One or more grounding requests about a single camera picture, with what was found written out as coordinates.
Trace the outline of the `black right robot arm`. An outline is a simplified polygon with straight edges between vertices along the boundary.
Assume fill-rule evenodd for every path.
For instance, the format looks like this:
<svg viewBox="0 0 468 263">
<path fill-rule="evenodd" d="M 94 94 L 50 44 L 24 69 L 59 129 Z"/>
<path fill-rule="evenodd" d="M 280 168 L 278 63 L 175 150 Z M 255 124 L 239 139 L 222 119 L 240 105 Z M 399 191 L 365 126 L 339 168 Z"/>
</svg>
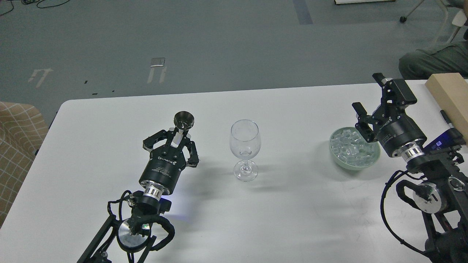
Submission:
<svg viewBox="0 0 468 263">
<path fill-rule="evenodd" d="M 467 177 L 458 165 L 466 145 L 445 111 L 441 115 L 449 129 L 424 146 L 427 138 L 405 108 L 417 102 L 403 79 L 374 73 L 382 90 L 380 105 L 368 115 L 360 102 L 353 103 L 355 128 L 366 142 L 379 142 L 389 157 L 402 157 L 406 171 L 396 171 L 385 184 L 380 213 L 388 231 L 402 245 L 426 256 L 433 263 L 466 263 L 468 251 Z M 398 197 L 422 213 L 428 238 L 419 250 L 400 238 L 389 226 L 384 203 L 396 184 Z"/>
</svg>

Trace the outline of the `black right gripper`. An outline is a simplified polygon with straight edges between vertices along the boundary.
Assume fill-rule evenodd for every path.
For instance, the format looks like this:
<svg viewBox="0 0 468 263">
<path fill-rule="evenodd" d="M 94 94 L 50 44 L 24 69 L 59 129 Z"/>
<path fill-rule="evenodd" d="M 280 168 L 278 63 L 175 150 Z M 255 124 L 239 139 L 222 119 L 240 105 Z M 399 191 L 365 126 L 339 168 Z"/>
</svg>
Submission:
<svg viewBox="0 0 468 263">
<path fill-rule="evenodd" d="M 399 149 L 410 142 L 423 145 L 426 135 L 405 113 L 406 107 L 417 103 L 406 81 L 387 78 L 382 73 L 374 73 L 372 77 L 382 88 L 381 103 L 373 115 L 368 115 L 360 102 L 353 103 L 358 120 L 355 128 L 366 142 L 379 141 L 389 157 L 401 156 Z"/>
</svg>

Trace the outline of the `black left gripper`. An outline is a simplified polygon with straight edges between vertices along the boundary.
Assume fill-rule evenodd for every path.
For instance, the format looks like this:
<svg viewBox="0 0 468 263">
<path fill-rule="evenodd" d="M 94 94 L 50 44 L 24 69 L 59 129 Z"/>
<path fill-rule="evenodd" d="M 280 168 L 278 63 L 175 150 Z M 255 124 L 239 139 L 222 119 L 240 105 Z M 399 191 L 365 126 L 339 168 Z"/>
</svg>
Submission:
<svg viewBox="0 0 468 263">
<path fill-rule="evenodd" d="M 150 153 L 150 159 L 139 178 L 139 184 L 146 188 L 148 184 L 162 186 L 162 195 L 171 195 L 185 166 L 197 167 L 199 155 L 194 141 L 188 133 L 182 133 L 179 144 L 172 143 L 175 128 L 160 130 L 143 140 L 143 148 Z M 166 142 L 158 148 L 153 148 L 160 141 Z M 183 148 L 187 148 L 189 158 L 185 160 Z"/>
</svg>

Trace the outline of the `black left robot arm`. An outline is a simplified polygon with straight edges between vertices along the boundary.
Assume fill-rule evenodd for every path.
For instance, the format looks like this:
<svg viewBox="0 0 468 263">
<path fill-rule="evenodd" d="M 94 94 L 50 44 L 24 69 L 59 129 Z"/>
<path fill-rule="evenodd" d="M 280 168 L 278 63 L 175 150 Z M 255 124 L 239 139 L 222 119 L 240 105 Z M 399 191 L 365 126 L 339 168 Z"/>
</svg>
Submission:
<svg viewBox="0 0 468 263">
<path fill-rule="evenodd" d="M 174 226 L 164 213 L 171 201 L 164 198 L 173 193 L 186 167 L 199 163 L 196 144 L 190 139 L 189 124 L 177 124 L 170 130 L 160 130 L 143 141 L 149 161 L 139 178 L 143 190 L 124 191 L 121 197 L 107 203 L 109 216 L 89 243 L 79 263 L 109 263 L 107 250 L 114 240 L 127 254 L 130 263 L 140 252 L 143 263 L 151 251 L 158 251 L 174 238 Z"/>
</svg>

